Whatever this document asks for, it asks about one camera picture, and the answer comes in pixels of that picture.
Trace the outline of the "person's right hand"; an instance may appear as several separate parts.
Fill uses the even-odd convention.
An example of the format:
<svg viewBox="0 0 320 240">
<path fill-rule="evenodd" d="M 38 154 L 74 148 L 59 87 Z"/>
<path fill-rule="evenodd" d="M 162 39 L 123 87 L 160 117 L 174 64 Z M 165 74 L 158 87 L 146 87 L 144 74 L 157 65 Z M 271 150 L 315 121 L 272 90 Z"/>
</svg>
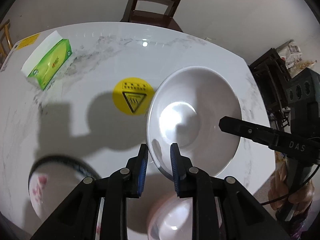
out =
<svg viewBox="0 0 320 240">
<path fill-rule="evenodd" d="M 284 196 L 289 192 L 289 188 L 286 184 L 287 168 L 286 164 L 282 165 L 276 170 L 271 177 L 270 189 L 268 192 L 268 200 L 274 200 L 281 196 Z M 289 196 L 289 202 L 296 205 L 294 215 L 303 213 L 309 205 L 312 203 L 313 196 L 315 194 L 315 187 L 312 180 L 304 185 L 297 192 Z"/>
</svg>

